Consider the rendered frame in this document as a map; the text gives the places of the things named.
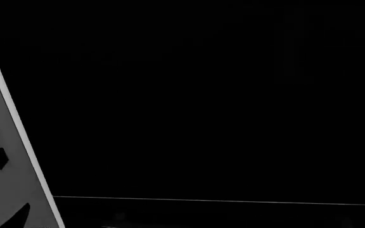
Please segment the large black appliance front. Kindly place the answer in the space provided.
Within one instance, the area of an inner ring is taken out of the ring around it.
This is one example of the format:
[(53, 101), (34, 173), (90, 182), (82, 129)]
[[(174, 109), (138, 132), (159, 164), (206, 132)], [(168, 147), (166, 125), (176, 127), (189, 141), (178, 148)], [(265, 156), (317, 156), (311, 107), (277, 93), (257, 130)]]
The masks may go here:
[(0, 0), (55, 196), (365, 204), (365, 0)]

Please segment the gray cabinet panel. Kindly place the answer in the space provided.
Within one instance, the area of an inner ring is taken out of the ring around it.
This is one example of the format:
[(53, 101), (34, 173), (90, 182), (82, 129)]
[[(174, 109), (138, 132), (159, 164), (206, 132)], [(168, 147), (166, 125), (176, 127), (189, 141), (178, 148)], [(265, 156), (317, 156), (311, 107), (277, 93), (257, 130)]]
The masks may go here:
[(0, 93), (0, 123), (10, 159), (0, 170), (0, 225), (29, 203), (25, 228), (65, 228), (1, 70)]

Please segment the black appliance lower drawer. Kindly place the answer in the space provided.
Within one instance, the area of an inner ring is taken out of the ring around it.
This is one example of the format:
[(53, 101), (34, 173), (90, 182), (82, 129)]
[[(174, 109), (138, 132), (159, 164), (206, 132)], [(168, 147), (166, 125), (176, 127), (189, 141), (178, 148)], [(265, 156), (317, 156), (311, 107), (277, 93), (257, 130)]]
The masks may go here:
[(65, 228), (365, 228), (365, 205), (55, 196)]

